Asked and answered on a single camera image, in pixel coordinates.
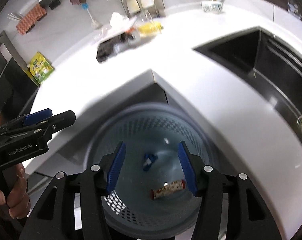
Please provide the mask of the person's left hand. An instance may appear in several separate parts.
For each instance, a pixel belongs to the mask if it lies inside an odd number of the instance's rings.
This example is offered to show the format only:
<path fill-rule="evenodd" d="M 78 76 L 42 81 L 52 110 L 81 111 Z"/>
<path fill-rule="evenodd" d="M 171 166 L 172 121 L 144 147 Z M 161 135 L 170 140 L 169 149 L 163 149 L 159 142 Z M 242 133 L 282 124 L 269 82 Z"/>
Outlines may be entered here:
<path fill-rule="evenodd" d="M 22 219 L 27 217 L 31 209 L 30 197 L 27 194 L 27 180 L 25 178 L 25 168 L 22 163 L 15 166 L 16 181 L 6 198 L 0 191 L 0 216 L 3 215 L 1 207 L 9 207 L 8 214 L 12 219 Z"/>

